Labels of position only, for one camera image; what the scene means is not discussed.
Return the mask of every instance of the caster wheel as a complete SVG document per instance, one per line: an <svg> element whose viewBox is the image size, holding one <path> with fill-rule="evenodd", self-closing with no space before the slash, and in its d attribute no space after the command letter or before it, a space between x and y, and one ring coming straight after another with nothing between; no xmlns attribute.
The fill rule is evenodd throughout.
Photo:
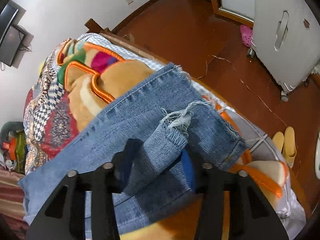
<svg viewBox="0 0 320 240"><path fill-rule="evenodd" d="M247 57L254 58L254 55L256 55L255 51L249 48L247 52Z"/></svg>
<svg viewBox="0 0 320 240"><path fill-rule="evenodd" d="M303 82L304 86L307 88L309 86L309 79L306 79L304 82Z"/></svg>
<svg viewBox="0 0 320 240"><path fill-rule="evenodd" d="M281 91L281 100L283 102L288 102L289 100L288 96L283 91Z"/></svg>

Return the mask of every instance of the orange trim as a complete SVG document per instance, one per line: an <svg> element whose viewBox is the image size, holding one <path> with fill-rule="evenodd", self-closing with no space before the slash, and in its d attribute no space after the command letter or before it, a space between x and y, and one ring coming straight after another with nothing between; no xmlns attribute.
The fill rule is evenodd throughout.
<svg viewBox="0 0 320 240"><path fill-rule="evenodd" d="M207 98L207 96L203 96L203 98L210 101L210 99ZM215 105L216 105L217 111L219 111L222 108L218 103L215 103ZM220 115L224 120L228 121L231 124L231 126L233 126L233 128L236 129L241 135L240 129L238 128L238 126L235 124L235 122L232 120L232 118L226 112L223 111L222 113L220 113ZM251 156L249 149L246 149L244 151L244 153L241 155L241 158L242 158L242 161L244 164L248 164L248 163L252 162L252 156Z"/></svg>
<svg viewBox="0 0 320 240"><path fill-rule="evenodd" d="M279 162L282 164L285 180L287 180L287 177L289 176L289 167L283 161L279 161Z"/></svg>
<svg viewBox="0 0 320 240"><path fill-rule="evenodd" d="M229 169L230 172L236 173L240 170L244 170L249 173L250 177L258 186L262 186L274 194L277 198L282 197L282 188L276 183L273 179L269 178L263 172L252 168L250 166L245 166L241 164L235 164L232 168Z"/></svg>
<svg viewBox="0 0 320 240"><path fill-rule="evenodd" d="M66 68L66 73L65 73L65 77L64 77L64 82L65 84L67 83L67 76L68 76L68 69L71 67L76 67L81 69L82 71L92 75L92 79L91 79L91 88L93 90L93 92L100 97L104 102L106 102L107 104L111 103L113 100L115 100L115 98L110 95L109 93L102 91L99 89L98 85L97 85L97 80L100 77L100 73L92 68L87 67L86 65L83 65L82 63L78 62L78 61L71 61L67 68Z"/></svg>
<svg viewBox="0 0 320 240"><path fill-rule="evenodd" d="M57 55L57 64L59 66L62 66L63 65L63 62L60 61L60 57L61 57L61 53L64 49L64 47L67 45L64 44L63 47L61 48L61 50L59 51L58 55ZM115 57L118 61L124 61L124 58L121 57L120 55L118 55L117 53L115 53L114 51L110 50L110 49L107 49L105 47L102 47L102 46L99 46L99 45L96 45L96 44L93 44L93 43L90 43L90 42L86 42L85 45L91 49L96 49L98 51L101 51L101 52L104 52L104 53L107 53L109 55L111 55L112 57Z"/></svg>

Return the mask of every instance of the jeans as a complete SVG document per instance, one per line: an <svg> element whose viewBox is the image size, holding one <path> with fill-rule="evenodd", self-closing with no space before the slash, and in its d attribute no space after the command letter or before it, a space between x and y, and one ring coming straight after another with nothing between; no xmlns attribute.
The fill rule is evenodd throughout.
<svg viewBox="0 0 320 240"><path fill-rule="evenodd" d="M244 140L202 99L187 75L170 63L107 105L53 160L19 182L25 192L24 219L32 222L69 170L97 169L122 151L129 138L144 143L124 192L113 194L120 234L154 223L195 198L181 163L168 168L187 143L222 170L246 149ZM88 192L87 237L90 205Z"/></svg>

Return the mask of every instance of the wall switch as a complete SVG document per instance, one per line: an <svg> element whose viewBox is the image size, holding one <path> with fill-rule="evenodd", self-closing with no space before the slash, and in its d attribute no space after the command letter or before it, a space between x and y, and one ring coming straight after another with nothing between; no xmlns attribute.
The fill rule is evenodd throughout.
<svg viewBox="0 0 320 240"><path fill-rule="evenodd" d="M131 4L131 3L133 3L133 0L126 0L126 2L127 2L128 4Z"/></svg>

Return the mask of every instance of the wooden baseboard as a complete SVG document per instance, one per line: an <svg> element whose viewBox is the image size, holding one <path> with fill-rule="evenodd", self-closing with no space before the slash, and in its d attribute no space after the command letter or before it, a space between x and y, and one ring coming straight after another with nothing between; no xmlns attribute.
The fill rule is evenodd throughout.
<svg viewBox="0 0 320 240"><path fill-rule="evenodd" d="M126 19L124 19L122 22L120 22L113 30L113 34L117 34L124 26L126 26L130 21L132 21L135 17L137 17L139 14L141 14L145 9L147 9L149 6L153 5L155 2L159 0L150 0L146 2L144 5L136 9L132 14L130 14Z"/></svg>

